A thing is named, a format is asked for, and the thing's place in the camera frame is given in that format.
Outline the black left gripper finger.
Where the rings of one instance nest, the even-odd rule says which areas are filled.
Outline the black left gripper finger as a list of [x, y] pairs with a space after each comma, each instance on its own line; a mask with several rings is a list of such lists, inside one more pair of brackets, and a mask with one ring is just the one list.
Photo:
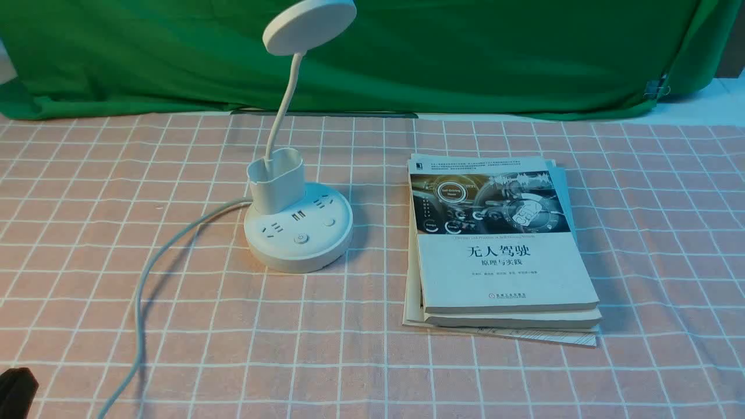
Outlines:
[[9, 368], [1, 375], [1, 419], [27, 418], [39, 382], [29, 368]]

